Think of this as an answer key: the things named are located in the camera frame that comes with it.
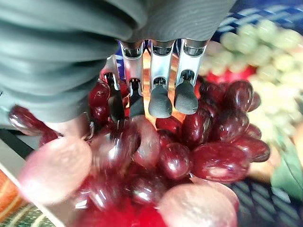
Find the green leaf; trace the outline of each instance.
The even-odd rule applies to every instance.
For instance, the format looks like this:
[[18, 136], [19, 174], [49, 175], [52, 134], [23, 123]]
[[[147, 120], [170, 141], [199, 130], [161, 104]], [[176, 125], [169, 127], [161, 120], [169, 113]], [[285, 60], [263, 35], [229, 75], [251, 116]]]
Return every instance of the green leaf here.
[[278, 131], [278, 146], [281, 148], [281, 165], [271, 177], [271, 185], [303, 201], [303, 170], [296, 148], [288, 136]]

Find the grape bunch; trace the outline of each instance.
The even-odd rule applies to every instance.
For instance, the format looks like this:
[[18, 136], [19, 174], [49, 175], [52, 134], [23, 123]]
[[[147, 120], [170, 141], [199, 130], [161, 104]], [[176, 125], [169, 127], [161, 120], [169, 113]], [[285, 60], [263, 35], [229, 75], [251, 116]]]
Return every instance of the grape bunch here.
[[[171, 214], [167, 216], [164, 207], [173, 202], [175, 193], [186, 193], [183, 187], [193, 182], [202, 182], [203, 186], [214, 184], [209, 180], [220, 183], [241, 180], [247, 175], [250, 162], [269, 158], [269, 146], [260, 140], [261, 131], [249, 123], [246, 114], [260, 105], [260, 98], [249, 82], [219, 85], [202, 82], [199, 92], [198, 111], [187, 115], [183, 122], [173, 116], [156, 119], [155, 129], [140, 115], [106, 123], [90, 145], [93, 168], [88, 182], [77, 192], [87, 195], [87, 202], [80, 204], [99, 208], [100, 213], [94, 212], [108, 223], [114, 223], [113, 214], [121, 217], [123, 221], [116, 226], [123, 226], [125, 219], [125, 226], [134, 222], [142, 227], [172, 226]], [[187, 191], [192, 196], [195, 190], [208, 194], [208, 188], [192, 187]], [[209, 193], [214, 196], [217, 190]], [[204, 196], [203, 199], [195, 200], [208, 204]], [[150, 211], [145, 217], [150, 225], [142, 224], [145, 209]], [[80, 222], [86, 222], [91, 215], [87, 211]], [[230, 218], [227, 226], [233, 226], [234, 218]]]
[[[122, 97], [127, 95], [125, 89]], [[270, 155], [260, 130], [246, 114], [260, 105], [252, 85], [245, 80], [219, 85], [200, 81], [197, 112], [183, 122], [173, 116], [156, 119], [156, 128], [144, 115], [111, 121], [108, 97], [102, 80], [89, 95], [91, 115], [100, 129], [88, 143], [92, 163], [82, 185], [72, 194], [67, 190], [72, 182], [68, 176], [87, 172], [87, 166], [79, 170], [83, 154], [77, 151], [77, 158], [69, 154], [75, 166], [68, 175], [52, 172], [52, 179], [67, 185], [65, 190], [57, 186], [46, 190], [53, 196], [57, 190], [58, 201], [71, 197], [75, 208], [83, 210], [75, 226], [198, 227], [211, 221], [214, 227], [236, 227], [239, 201], [220, 183], [243, 179], [250, 162], [263, 162]], [[47, 143], [36, 154], [51, 156], [53, 151], [47, 149], [51, 146], [55, 143]], [[28, 163], [34, 165], [38, 158], [34, 153]], [[52, 158], [67, 168], [66, 162]], [[35, 180], [35, 175], [39, 172], [25, 167], [21, 184]], [[49, 203], [45, 196], [41, 199]]]

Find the orange object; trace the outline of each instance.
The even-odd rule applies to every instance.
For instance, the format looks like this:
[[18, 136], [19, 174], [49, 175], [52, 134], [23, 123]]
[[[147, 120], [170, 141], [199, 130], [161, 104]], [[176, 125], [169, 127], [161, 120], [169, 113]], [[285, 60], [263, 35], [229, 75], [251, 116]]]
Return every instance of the orange object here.
[[0, 222], [23, 204], [18, 188], [0, 170]]

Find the robotic hand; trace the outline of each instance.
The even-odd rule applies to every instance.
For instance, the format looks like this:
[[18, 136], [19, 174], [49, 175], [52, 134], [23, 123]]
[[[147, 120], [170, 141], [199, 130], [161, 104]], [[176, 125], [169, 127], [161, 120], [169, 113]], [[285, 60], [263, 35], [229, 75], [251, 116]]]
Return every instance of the robotic hand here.
[[235, 0], [0, 0], [0, 81], [16, 104], [63, 135], [89, 132], [87, 94], [101, 68], [112, 118], [123, 118], [115, 59], [121, 41], [130, 116], [144, 113], [143, 40], [152, 39], [149, 112], [171, 115], [174, 41], [182, 38], [175, 108], [197, 110], [197, 72], [207, 44]]

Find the blurry pink grape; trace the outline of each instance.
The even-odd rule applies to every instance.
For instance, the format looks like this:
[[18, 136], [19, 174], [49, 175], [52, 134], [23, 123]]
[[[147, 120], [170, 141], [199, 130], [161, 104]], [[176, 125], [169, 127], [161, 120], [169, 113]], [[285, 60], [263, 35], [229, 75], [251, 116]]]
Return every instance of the blurry pink grape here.
[[89, 145], [81, 139], [55, 139], [27, 158], [20, 175], [25, 198], [41, 204], [59, 203], [83, 182], [92, 160]]
[[159, 202], [168, 227], [236, 227], [232, 203], [216, 189], [183, 184], [170, 189]]
[[239, 199], [238, 199], [237, 195], [233, 192], [233, 190], [230, 189], [229, 187], [225, 186], [222, 183], [204, 180], [199, 177], [192, 177], [190, 180], [193, 183], [203, 185], [203, 186], [210, 186], [210, 187], [216, 189], [218, 192], [225, 195], [229, 199], [229, 201], [233, 204], [233, 207], [235, 208], [236, 212], [238, 211], [239, 204], [240, 204]]

